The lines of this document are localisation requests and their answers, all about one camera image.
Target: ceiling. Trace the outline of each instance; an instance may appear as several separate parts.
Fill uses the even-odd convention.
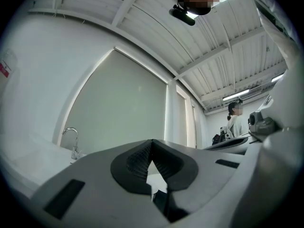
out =
[[[78,17],[120,34],[151,54],[204,107],[217,112],[222,98],[254,89],[246,101],[273,87],[286,63],[266,34],[252,0],[228,0],[191,27],[169,15],[172,0],[33,0],[30,12]]]

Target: red label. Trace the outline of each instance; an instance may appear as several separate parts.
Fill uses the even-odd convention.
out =
[[[5,70],[4,66],[2,65],[2,63],[0,63],[0,71],[1,73],[4,74],[4,76],[7,78],[9,76],[9,72]]]

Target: faucet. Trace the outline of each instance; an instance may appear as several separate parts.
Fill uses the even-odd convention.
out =
[[[75,144],[74,144],[74,147],[73,147],[73,150],[72,150],[72,159],[73,160],[77,160],[78,159],[78,157],[79,157],[79,152],[78,152],[78,138],[79,138],[79,135],[78,135],[78,132],[77,132],[77,130],[74,128],[74,127],[68,127],[68,128],[66,128],[63,132],[62,132],[62,135],[65,135],[65,133],[67,132],[67,131],[74,131],[76,134],[77,134],[77,137],[76,137],[76,142],[75,142]]]

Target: roller blind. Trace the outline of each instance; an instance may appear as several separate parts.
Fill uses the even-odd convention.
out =
[[[145,139],[164,139],[166,84],[113,51],[79,93],[65,128],[79,132],[79,149],[92,153]],[[61,146],[72,149],[75,133]]]

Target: white shirt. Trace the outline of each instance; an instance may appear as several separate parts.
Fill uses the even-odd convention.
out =
[[[242,116],[231,116],[231,119],[228,121],[227,128],[232,130],[234,137],[238,137],[246,133]]]

